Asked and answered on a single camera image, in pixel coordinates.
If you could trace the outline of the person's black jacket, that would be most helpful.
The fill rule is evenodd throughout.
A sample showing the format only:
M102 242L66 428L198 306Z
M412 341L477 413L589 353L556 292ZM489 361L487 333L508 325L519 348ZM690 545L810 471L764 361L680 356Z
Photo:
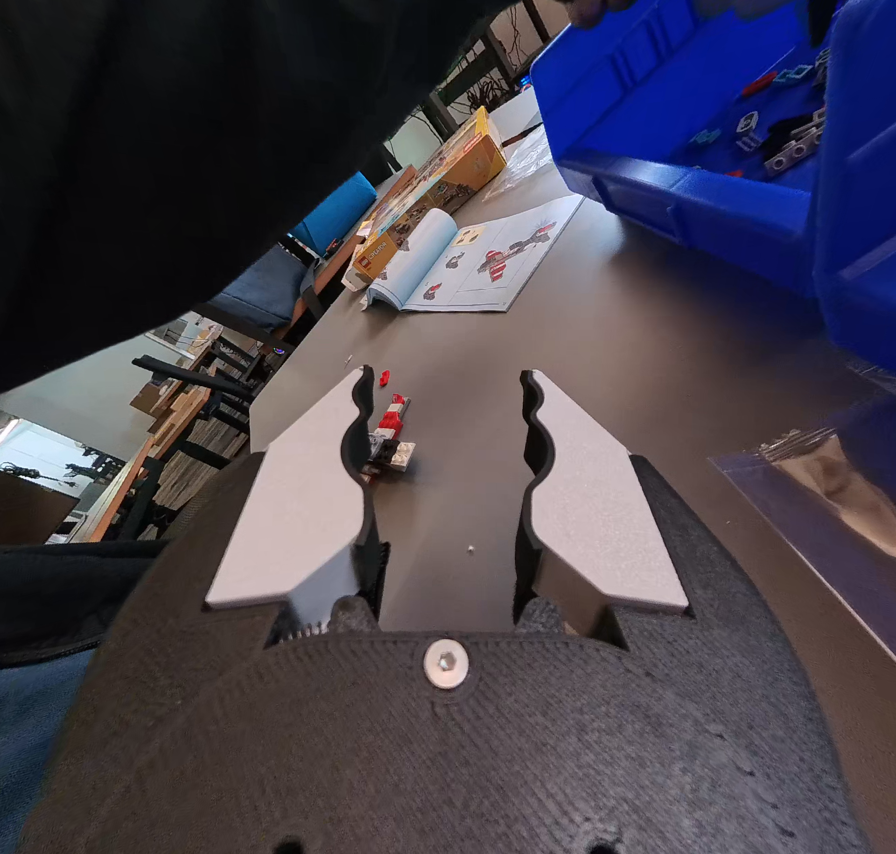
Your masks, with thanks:
M155 539L3 546L1 668L95 648L167 544Z

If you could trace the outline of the white background table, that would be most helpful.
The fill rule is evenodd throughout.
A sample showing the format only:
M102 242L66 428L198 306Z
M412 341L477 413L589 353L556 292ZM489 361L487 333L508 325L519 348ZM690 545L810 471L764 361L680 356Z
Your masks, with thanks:
M489 128L496 141L506 147L520 141L542 124L539 103L533 86L526 86L488 115Z

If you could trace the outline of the clear zip plastic bag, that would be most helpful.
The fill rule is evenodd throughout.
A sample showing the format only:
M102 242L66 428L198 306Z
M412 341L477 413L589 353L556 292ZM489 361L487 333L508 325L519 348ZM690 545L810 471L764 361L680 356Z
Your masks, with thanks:
M895 656L895 400L711 464Z

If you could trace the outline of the red white grey brick model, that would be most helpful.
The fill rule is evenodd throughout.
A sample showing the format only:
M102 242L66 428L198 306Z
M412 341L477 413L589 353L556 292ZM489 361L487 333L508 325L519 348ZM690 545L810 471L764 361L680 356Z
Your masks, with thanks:
M410 403L409 397L393 394L391 404L369 433L370 456L361 470L361 478L368 485L384 475L407 471L416 450L415 443L401 440Z

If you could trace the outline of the blue chair backrest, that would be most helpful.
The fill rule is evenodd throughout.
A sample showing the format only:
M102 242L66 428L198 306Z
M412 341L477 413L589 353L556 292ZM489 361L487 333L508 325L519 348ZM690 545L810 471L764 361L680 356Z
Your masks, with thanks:
M300 220L289 235L323 255L332 241L345 241L375 201L375 188L362 173L356 172Z

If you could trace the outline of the pile of small toy bricks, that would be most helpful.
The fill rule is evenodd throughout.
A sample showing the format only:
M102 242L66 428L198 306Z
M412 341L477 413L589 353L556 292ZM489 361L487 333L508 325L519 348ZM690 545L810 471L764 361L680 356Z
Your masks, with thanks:
M692 168L771 181L811 158L826 124L830 47L787 57L746 85L680 148Z

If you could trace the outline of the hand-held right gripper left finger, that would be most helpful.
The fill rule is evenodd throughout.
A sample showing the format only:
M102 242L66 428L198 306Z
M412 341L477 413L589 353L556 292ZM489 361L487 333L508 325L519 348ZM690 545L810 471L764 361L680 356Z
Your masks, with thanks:
M361 595L374 612L387 555L369 485L372 367L356 368L267 447L205 604L281 604L326 629L337 600Z

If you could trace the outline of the black metal shelf frame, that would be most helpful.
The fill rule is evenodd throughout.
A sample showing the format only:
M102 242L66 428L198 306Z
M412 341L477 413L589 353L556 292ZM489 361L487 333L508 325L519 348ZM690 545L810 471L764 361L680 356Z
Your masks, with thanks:
M493 112L521 92L535 58L553 40L535 0L476 24L444 80L414 116L440 143L483 107Z

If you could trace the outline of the blue plastic storage bin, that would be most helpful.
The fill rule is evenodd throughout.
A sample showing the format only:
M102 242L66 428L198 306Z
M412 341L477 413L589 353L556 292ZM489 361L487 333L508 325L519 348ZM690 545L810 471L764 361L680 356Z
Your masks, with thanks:
M812 48L795 3L745 21L638 0L567 28L532 67L568 187L652 232L816 299L833 342L894 371L895 0L846 0ZM787 57L830 47L814 155L771 181L692 168L680 148Z

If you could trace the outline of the clear crumpled plastic bag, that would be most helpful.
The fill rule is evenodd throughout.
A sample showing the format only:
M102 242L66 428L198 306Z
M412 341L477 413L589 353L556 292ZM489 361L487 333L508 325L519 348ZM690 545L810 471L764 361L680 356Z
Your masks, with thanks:
M518 143L504 169L487 185L483 201L514 190L531 177L553 166L554 160L546 130L544 125L540 125Z

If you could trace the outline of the yellow toy brick box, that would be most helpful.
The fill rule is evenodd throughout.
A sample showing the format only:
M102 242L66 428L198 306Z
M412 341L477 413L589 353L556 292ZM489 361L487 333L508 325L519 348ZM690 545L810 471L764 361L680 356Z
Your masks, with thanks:
M505 166L498 129L480 107L364 220L358 231L362 242L342 277L344 288L358 292L368 287L397 253L409 250L409 237L428 212L438 209L453 215Z

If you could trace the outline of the dark blue padded chair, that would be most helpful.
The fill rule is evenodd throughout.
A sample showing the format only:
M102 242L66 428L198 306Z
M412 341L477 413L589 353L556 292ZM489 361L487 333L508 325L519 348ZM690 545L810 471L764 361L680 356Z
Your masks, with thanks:
M313 267L276 244L206 304L265 332L287 329Z

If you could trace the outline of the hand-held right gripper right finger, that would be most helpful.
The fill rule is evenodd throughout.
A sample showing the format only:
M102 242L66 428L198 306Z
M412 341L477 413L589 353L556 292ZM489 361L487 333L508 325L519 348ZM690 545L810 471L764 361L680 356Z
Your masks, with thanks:
M690 603L633 455L543 371L520 377L526 424L512 619L552 603L575 635L621 641L623 611L682 617Z

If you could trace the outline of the person's blue jeans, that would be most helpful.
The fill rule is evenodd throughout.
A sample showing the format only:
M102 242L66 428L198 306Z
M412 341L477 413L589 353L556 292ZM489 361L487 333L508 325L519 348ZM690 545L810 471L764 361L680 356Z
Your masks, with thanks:
M1 671L1 851L14 852L93 651Z

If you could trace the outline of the person's left forearm black sleeve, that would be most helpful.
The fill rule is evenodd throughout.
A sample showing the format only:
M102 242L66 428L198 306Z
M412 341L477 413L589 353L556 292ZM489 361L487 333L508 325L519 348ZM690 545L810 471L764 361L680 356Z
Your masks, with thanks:
M2 0L2 392L227 287L517 1Z

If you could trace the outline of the dark grey desk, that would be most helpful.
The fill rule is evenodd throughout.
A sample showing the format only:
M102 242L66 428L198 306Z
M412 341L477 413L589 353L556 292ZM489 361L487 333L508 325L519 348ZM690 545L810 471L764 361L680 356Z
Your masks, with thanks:
M383 626L511 627L532 477L520 374L541 370L646 457L749 574L812 678L871 845L894 852L894 659L709 461L874 395L815 306L589 199L506 313L364 311L340 292L252 405L251 448L350 368L390 370L387 389L411 399L401 437L418 446L398 481L374 487L392 545Z

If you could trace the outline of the open instruction booklet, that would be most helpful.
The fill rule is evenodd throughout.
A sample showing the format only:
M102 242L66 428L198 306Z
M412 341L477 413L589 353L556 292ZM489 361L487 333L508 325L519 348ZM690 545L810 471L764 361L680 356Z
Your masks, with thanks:
M366 288L362 310L506 312L583 203L581 195L460 228L430 210Z

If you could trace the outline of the wooden background desk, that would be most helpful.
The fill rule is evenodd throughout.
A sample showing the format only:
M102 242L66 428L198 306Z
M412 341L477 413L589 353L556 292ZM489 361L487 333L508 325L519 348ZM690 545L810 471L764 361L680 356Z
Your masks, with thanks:
M188 441L209 398L210 390L204 387L194 387L178 397L161 428L146 440L79 520L68 538L70 544L99 543L110 531L115 531L116 540L130 541L140 536L160 489L162 472Z

